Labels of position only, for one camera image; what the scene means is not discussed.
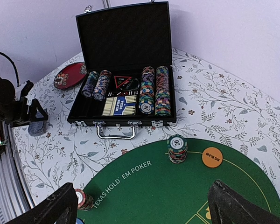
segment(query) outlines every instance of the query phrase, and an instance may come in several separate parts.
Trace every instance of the white wall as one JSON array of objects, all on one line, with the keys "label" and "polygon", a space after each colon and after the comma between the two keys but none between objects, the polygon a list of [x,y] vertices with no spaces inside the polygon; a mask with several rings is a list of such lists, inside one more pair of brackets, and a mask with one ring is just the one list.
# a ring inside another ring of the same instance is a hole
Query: white wall
[{"label": "white wall", "polygon": [[[110,0],[111,6],[148,2]],[[280,101],[280,0],[169,0],[172,46]]]},{"label": "white wall", "polygon": [[[75,16],[102,0],[0,0],[0,51],[15,62],[20,83],[34,83],[81,52]],[[16,84],[0,56],[0,76]]]}]

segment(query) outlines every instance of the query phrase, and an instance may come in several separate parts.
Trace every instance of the red decorative plate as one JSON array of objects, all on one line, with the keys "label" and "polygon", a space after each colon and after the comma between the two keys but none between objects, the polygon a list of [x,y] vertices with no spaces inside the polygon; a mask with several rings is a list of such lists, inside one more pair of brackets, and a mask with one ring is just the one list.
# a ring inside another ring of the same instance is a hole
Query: red decorative plate
[{"label": "red decorative plate", "polygon": [[62,69],[54,78],[54,86],[64,90],[80,83],[87,74],[84,62],[70,64]]}]

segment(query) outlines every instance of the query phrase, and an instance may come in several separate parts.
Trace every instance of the poker chip case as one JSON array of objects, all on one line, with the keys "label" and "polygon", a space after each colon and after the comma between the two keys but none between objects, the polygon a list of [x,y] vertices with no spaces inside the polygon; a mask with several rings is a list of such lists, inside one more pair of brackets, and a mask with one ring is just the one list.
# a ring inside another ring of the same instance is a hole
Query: poker chip case
[{"label": "poker chip case", "polygon": [[[137,106],[135,115],[102,116],[105,100],[85,98],[81,94],[85,77],[67,121],[79,126],[96,126],[99,137],[103,137],[99,130],[102,126],[131,126],[134,132],[138,126],[174,125],[176,109],[168,2],[112,7],[77,15],[76,20],[88,73],[108,70],[113,76],[141,80],[144,67],[166,66],[171,115],[143,114]],[[111,78],[108,91],[113,91],[113,86]]]}]

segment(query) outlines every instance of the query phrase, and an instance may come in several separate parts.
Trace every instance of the poker chip stack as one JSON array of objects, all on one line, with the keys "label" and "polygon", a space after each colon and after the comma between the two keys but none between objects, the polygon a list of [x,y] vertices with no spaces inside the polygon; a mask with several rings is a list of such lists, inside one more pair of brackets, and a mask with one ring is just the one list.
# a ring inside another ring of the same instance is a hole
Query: poker chip stack
[{"label": "poker chip stack", "polygon": [[171,162],[179,164],[185,161],[188,151],[187,140],[179,134],[167,140],[168,158]]},{"label": "poker chip stack", "polygon": [[154,69],[150,66],[142,71],[139,110],[144,114],[154,112]]},{"label": "poker chip stack", "polygon": [[76,195],[78,197],[78,209],[82,211],[88,211],[93,208],[94,200],[93,198],[84,193],[81,189],[75,189]]},{"label": "poker chip stack", "polygon": [[170,116],[169,70],[160,66],[156,71],[155,115]]},{"label": "poker chip stack", "polygon": [[112,76],[111,72],[107,70],[101,71],[98,78],[97,85],[95,86],[93,91],[93,97],[96,100],[102,101],[105,99],[111,76]]},{"label": "poker chip stack", "polygon": [[81,91],[82,95],[86,98],[91,98],[93,94],[93,90],[97,84],[99,74],[96,71],[92,71],[89,73],[89,76],[87,77],[86,83],[83,86],[83,89]]}]

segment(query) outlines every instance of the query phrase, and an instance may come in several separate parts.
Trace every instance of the green poker mat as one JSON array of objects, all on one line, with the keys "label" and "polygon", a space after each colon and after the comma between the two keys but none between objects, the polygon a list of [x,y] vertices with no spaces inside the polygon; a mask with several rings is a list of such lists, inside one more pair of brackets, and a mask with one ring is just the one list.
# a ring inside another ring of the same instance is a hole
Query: green poker mat
[{"label": "green poker mat", "polygon": [[[95,207],[78,211],[85,224],[211,224],[207,194],[220,179],[257,206],[280,217],[280,200],[265,173],[233,148],[187,139],[186,161],[173,164],[167,141],[136,148],[104,167],[84,188]],[[224,161],[218,168],[202,162],[202,152],[216,147]]]}]

